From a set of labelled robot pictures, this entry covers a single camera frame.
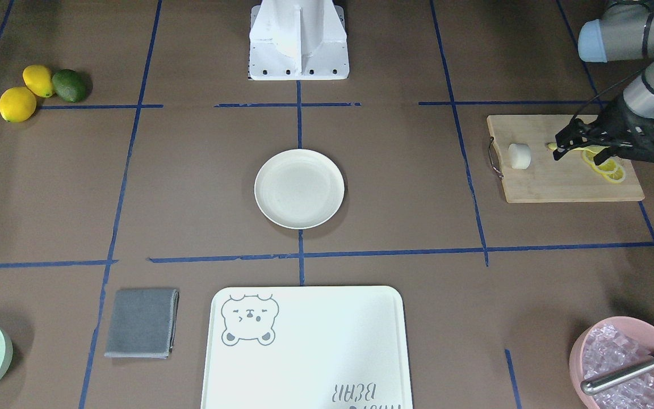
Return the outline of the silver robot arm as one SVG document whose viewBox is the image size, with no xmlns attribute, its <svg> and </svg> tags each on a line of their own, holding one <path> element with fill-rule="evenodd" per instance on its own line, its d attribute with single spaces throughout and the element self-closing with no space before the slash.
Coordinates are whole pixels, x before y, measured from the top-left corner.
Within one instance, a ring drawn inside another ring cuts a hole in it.
<svg viewBox="0 0 654 409">
<path fill-rule="evenodd" d="M 654 163 L 654 1 L 607 1 L 602 18 L 583 25 L 578 55 L 584 62 L 649 59 L 647 67 L 591 123 L 574 116 L 555 136 L 554 160 L 569 151 L 600 147 L 594 162 L 614 156 Z"/>
</svg>

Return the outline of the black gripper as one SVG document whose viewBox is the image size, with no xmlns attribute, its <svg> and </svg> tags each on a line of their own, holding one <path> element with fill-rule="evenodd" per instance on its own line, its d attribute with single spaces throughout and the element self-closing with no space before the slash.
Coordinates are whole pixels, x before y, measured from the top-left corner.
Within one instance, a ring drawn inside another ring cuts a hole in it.
<svg viewBox="0 0 654 409">
<path fill-rule="evenodd" d="M 568 153 L 584 151 L 586 147 L 602 147 L 600 161 L 618 156 L 654 163 L 654 118 L 634 113 L 624 96 L 619 95 L 589 124 L 574 116 L 555 135 L 555 141 L 555 161 Z"/>
</svg>

